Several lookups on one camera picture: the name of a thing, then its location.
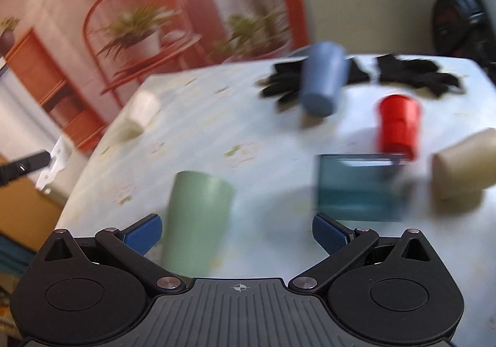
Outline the green plastic cup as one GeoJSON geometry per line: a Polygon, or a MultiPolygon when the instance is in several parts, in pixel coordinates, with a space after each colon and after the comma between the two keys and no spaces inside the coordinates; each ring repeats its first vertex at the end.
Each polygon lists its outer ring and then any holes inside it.
{"type": "Polygon", "coordinates": [[[186,277],[212,270],[229,223],[235,188],[199,171],[175,176],[167,205],[162,266],[186,277]]]}

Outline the teal transparent square cup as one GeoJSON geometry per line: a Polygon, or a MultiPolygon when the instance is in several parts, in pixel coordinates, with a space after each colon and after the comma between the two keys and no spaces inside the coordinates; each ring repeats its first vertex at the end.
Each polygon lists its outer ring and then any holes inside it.
{"type": "Polygon", "coordinates": [[[315,210],[342,221],[399,221],[407,204],[408,173],[400,154],[319,155],[315,210]]]}

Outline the beige paper cup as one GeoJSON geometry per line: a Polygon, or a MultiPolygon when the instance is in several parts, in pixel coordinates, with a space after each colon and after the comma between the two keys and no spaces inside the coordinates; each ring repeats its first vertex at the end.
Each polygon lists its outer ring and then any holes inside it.
{"type": "Polygon", "coordinates": [[[481,192],[495,185],[495,129],[477,132],[436,152],[432,183],[442,199],[481,192]]]}

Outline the white paper cup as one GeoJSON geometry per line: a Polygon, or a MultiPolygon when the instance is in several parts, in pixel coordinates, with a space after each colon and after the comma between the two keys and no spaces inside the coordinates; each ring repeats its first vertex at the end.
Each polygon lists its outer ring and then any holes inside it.
{"type": "Polygon", "coordinates": [[[124,135],[134,138],[143,135],[161,111],[161,102],[149,91],[139,90],[125,107],[123,123],[124,135]]]}

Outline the red plastic cup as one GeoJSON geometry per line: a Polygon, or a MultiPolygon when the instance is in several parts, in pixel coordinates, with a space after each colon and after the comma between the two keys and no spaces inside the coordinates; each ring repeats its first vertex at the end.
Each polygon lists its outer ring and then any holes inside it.
{"type": "Polygon", "coordinates": [[[380,101],[378,113],[380,152],[401,154],[407,161],[414,161],[419,148],[419,102],[400,94],[390,95],[380,101]]]}

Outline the black glove under cup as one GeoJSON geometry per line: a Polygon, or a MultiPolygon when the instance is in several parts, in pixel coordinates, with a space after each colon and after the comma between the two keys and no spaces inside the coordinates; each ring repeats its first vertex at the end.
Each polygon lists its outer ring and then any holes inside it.
{"type": "MultiPolygon", "coordinates": [[[[277,98],[277,106],[285,107],[294,104],[299,99],[301,76],[305,59],[285,61],[273,65],[274,72],[260,81],[261,98],[277,98]]],[[[364,72],[354,59],[351,59],[351,69],[346,85],[365,83],[370,76],[364,72]]]]}

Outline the blue-grey plastic cup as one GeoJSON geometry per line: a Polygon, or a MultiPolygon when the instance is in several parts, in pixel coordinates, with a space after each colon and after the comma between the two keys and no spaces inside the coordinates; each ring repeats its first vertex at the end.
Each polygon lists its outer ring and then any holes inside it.
{"type": "Polygon", "coordinates": [[[299,100],[303,109],[320,118],[334,114],[350,69],[343,46],[331,41],[310,46],[301,72],[299,100]]]}

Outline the white perforated laundry basket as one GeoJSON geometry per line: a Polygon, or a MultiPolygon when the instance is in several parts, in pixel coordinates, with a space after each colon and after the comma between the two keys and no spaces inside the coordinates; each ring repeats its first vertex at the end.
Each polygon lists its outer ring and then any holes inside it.
{"type": "Polygon", "coordinates": [[[51,164],[40,171],[35,188],[61,207],[66,205],[88,158],[62,135],[51,150],[51,164]]]}

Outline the floral tablecloth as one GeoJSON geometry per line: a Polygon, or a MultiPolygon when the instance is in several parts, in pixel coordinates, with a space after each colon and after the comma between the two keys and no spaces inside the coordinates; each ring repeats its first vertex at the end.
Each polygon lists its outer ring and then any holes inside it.
{"type": "MultiPolygon", "coordinates": [[[[420,229],[457,282],[465,300],[454,336],[458,346],[495,343],[495,191],[439,202],[430,191],[433,153],[495,125],[495,88],[470,60],[439,59],[458,76],[461,94],[420,96],[419,158],[408,165],[407,203],[394,222],[376,223],[381,235],[420,229]]],[[[261,98],[258,83],[270,61],[227,64],[148,78],[143,89],[162,108],[136,138],[116,118],[93,152],[58,225],[75,236],[124,228],[149,213],[164,214],[174,176],[201,171],[235,188],[225,244],[215,277],[289,280],[325,257],[311,235],[315,158],[372,153],[378,103],[396,93],[370,83],[347,87],[338,113],[309,118],[292,106],[278,110],[261,98]]]]}

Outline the printed room backdrop cloth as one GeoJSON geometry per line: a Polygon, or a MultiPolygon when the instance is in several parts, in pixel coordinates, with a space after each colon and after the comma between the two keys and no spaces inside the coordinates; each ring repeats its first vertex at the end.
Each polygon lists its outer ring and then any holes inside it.
{"type": "Polygon", "coordinates": [[[304,0],[1,0],[2,55],[85,153],[151,74],[309,42],[304,0]]]}

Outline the black glove right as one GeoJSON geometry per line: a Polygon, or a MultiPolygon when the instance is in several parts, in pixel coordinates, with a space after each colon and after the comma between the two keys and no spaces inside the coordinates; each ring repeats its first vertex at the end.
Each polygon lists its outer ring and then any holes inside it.
{"type": "Polygon", "coordinates": [[[380,83],[396,83],[415,90],[426,89],[431,95],[440,98],[444,94],[462,91],[463,85],[458,77],[440,71],[440,67],[427,59],[398,59],[394,54],[376,58],[380,83]]]}

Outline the black exercise bike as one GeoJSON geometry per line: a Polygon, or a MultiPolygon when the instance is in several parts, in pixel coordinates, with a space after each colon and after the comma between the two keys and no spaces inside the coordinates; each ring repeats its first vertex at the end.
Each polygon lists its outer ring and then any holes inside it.
{"type": "Polygon", "coordinates": [[[438,55],[474,60],[495,74],[495,31],[482,0],[436,0],[431,32],[438,55]]]}

